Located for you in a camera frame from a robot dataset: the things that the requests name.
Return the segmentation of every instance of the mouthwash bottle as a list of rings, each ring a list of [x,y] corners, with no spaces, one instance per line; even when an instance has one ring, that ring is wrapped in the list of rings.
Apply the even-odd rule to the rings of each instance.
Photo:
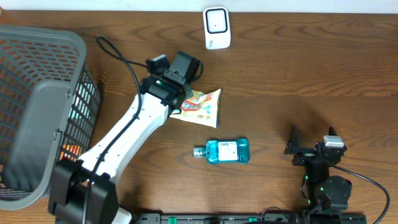
[[[235,141],[210,140],[206,143],[206,147],[194,148],[193,156],[195,158],[205,157],[210,164],[220,162],[245,164],[250,160],[249,142],[245,138]]]

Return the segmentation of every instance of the wood grain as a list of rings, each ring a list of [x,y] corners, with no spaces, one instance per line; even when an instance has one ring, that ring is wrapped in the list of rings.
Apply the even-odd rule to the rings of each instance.
[[[270,206],[299,210],[303,167],[283,155],[292,124],[312,146],[333,125],[348,151],[341,166],[381,183],[391,195],[383,223],[398,217],[398,16],[367,14],[231,13],[231,47],[206,50],[201,13],[4,11],[0,22],[70,30],[88,48],[87,64],[104,86],[92,144],[124,114],[136,90],[121,62],[95,44],[111,39],[131,60],[182,50],[205,64],[193,89],[222,88],[218,129],[170,119],[142,146],[118,185],[122,206],[165,213],[256,213]],[[135,68],[139,78],[143,68]],[[210,166],[192,158],[194,145],[246,136],[248,165]],[[385,196],[353,182],[349,212],[372,223]],[[0,223],[53,222],[45,199]]]

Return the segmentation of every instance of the bottle cap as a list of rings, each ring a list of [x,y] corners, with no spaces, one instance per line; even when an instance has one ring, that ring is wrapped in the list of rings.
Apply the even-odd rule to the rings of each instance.
[[[194,158],[203,158],[205,156],[205,148],[203,147],[193,148],[193,156]]]

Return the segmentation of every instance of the white device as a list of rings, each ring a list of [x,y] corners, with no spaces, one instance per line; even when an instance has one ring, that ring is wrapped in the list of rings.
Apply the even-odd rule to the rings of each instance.
[[[223,49],[231,44],[228,10],[225,7],[210,7],[203,11],[206,48]]]

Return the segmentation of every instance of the snack bag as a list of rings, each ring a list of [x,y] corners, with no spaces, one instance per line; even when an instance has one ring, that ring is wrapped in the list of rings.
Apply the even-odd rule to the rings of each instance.
[[[181,113],[179,110],[175,110],[170,117],[217,128],[218,100],[221,89],[209,94],[195,90],[192,90],[192,93],[193,97],[182,103]]]

